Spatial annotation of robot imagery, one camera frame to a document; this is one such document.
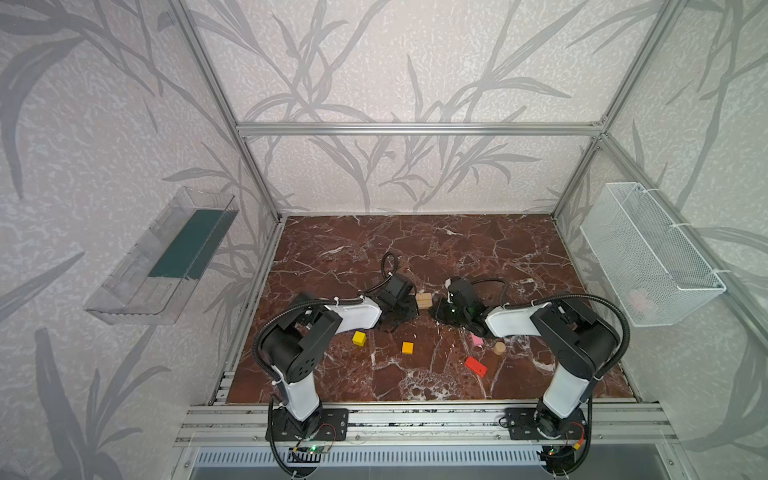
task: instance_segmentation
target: brown marble surface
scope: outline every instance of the brown marble surface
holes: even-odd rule
[[[229,403],[267,402],[272,387],[250,356],[256,329],[283,310],[301,290],[317,296],[355,296],[381,280],[379,264],[387,250],[397,253],[400,272],[419,292],[445,293],[445,279],[500,276],[511,284],[508,299],[523,303],[564,291],[583,292],[571,261],[547,215],[435,215],[291,217],[237,367]],[[488,304],[500,286],[477,285]],[[367,330],[364,347],[354,332],[333,338],[315,370],[317,392],[325,402],[374,400],[535,399],[554,372],[554,358],[534,336],[473,346],[469,332],[438,324],[421,310],[419,318],[393,333]],[[413,342],[413,354],[401,353]],[[464,366],[473,356],[488,372],[480,378]],[[630,398],[619,368],[595,389],[597,397]]]

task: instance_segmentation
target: red block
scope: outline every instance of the red block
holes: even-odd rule
[[[467,357],[467,360],[464,362],[464,365],[466,365],[468,369],[477,373],[480,376],[485,376],[485,374],[488,371],[487,366],[473,359],[471,356]]]

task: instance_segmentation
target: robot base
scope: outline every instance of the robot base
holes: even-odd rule
[[[323,425],[317,431],[312,440],[321,442],[325,440],[334,440],[333,430],[336,430],[336,441],[346,440],[346,428],[349,421],[348,409],[323,409],[320,412],[320,425]],[[269,440],[272,433],[275,434],[275,442],[295,442],[303,439],[304,432],[301,432],[295,425],[295,421],[287,409],[277,409],[272,414],[272,428],[266,429],[266,439]]]
[[[536,421],[534,420],[535,412],[536,408],[513,407],[504,410],[504,418],[508,425],[507,430],[511,440],[552,440],[539,433],[536,428]],[[571,413],[571,417],[568,419],[568,427],[566,427],[564,435],[560,435],[559,439],[564,439],[564,436],[567,435],[570,440],[579,440],[581,429],[571,422],[576,422],[582,426],[586,425],[584,413],[581,409],[575,409]]]

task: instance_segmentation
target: wall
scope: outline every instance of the wall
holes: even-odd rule
[[[768,7],[691,0],[611,128],[635,162],[766,305]],[[591,291],[613,293],[578,226],[607,181],[600,154],[559,218]],[[722,299],[668,327],[633,329],[624,368],[664,405],[702,479],[768,472],[768,357]]]
[[[187,2],[239,121],[596,121],[661,4],[312,3]],[[251,149],[289,212],[519,213],[554,204],[586,144],[492,142],[268,137]]]
[[[0,478],[156,478],[207,401],[272,222],[165,12],[0,5]],[[235,224],[173,326],[83,310],[182,186]]]

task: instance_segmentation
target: white wire mesh basket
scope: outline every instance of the white wire mesh basket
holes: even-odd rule
[[[672,325],[725,291],[641,184],[605,184],[581,232],[635,326]]]

